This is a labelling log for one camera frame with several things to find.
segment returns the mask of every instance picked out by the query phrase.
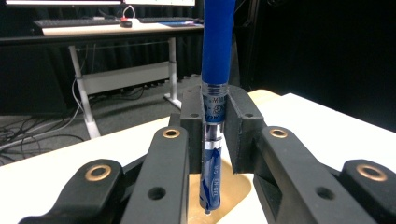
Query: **pen cap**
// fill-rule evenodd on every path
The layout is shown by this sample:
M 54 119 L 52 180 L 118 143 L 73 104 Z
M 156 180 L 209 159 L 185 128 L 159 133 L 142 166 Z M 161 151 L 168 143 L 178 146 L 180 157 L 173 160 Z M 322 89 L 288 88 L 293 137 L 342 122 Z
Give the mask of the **pen cap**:
M 205 0 L 202 81 L 228 82 L 235 0 Z

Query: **white table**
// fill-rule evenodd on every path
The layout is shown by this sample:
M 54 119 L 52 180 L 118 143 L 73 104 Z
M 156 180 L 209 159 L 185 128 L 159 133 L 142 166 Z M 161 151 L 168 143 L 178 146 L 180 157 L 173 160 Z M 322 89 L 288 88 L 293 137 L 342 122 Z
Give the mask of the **white table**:
M 191 26 L 170 27 L 159 23 L 140 23 L 133 20 L 132 28 L 122 28 L 119 25 L 103 26 L 81 26 L 81 27 L 62 27 L 43 29 L 44 36 L 64 36 L 71 35 L 103 35 L 103 34 L 155 34 L 160 32 L 173 32 L 180 30 L 203 29 L 202 25 L 195 24 Z M 101 134 L 96 125 L 95 119 L 91 112 L 89 94 L 103 91 L 111 91 L 119 88 L 133 86 L 142 83 L 148 83 L 155 80 L 169 78 L 170 92 L 165 94 L 165 98 L 178 108 L 181 108 L 181 102 L 177 99 L 177 60 L 176 60 L 176 39 L 172 36 L 168 39 L 169 61 L 164 63 L 155 63 L 143 66 L 137 66 L 115 71 L 96 73 L 93 76 L 83 76 L 76 47 L 69 46 L 70 55 L 73 61 L 76 80 L 78 84 L 81 104 L 84 108 L 84 119 L 90 138 L 99 137 Z
M 249 95 L 268 125 L 293 131 L 322 163 L 341 170 L 345 161 L 366 159 L 396 171 L 396 133 L 293 94 L 279 97 L 268 91 L 254 91 Z M 0 167 L 0 222 L 18 223 L 23 217 L 47 213 L 66 182 L 88 161 L 110 159 L 124 166 L 143 156 L 155 131 L 167 126 L 168 119 Z M 254 187 L 219 223 L 244 223 L 247 218 L 249 223 L 266 222 Z

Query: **brass ring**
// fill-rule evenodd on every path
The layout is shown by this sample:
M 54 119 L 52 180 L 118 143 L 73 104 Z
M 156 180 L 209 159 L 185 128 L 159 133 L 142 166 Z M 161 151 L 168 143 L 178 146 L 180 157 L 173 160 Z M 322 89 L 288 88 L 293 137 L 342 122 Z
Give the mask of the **brass ring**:
M 98 169 L 104 169 L 104 171 L 99 175 L 94 175 L 93 172 Z M 111 167 L 108 165 L 103 165 L 103 164 L 102 165 L 94 165 L 87 171 L 87 173 L 85 174 L 85 178 L 88 181 L 99 181 L 99 180 L 103 180 L 106 177 L 108 177 L 110 175 L 110 172 L 111 172 Z
M 375 174 L 373 175 L 373 174 L 368 173 L 367 169 L 375 171 Z M 387 175 L 382 170 L 380 170 L 372 165 L 359 164 L 356 167 L 356 170 L 362 176 L 369 178 L 371 180 L 374 180 L 374 181 L 382 182 L 382 181 L 386 181 L 388 179 Z
M 286 138 L 288 136 L 288 133 L 281 129 L 271 129 L 270 134 L 277 138 Z
M 180 135 L 180 131 L 176 129 L 168 129 L 163 131 L 163 136 L 165 138 L 177 138 Z

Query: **dark floor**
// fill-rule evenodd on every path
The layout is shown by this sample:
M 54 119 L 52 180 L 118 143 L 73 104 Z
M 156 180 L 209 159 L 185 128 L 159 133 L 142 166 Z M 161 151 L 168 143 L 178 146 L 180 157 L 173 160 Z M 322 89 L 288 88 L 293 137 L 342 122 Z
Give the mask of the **dark floor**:
M 181 100 L 183 91 L 200 83 L 200 76 L 185 77 L 177 83 L 177 98 Z M 136 88 L 124 94 L 91 99 L 92 113 L 101 135 L 178 112 L 163 98 L 168 92 L 169 84 L 165 82 L 149 89 Z M 64 120 L 0 116 L 0 166 L 90 139 L 81 111 L 74 117 L 75 113 Z

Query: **blue pen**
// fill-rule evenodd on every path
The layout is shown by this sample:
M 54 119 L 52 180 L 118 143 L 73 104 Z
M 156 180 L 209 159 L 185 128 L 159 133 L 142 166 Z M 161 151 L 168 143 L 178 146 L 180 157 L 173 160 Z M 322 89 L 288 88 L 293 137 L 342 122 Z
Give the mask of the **blue pen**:
M 220 207 L 221 147 L 230 75 L 235 0 L 205 0 L 202 95 L 205 143 L 200 205 L 206 214 Z

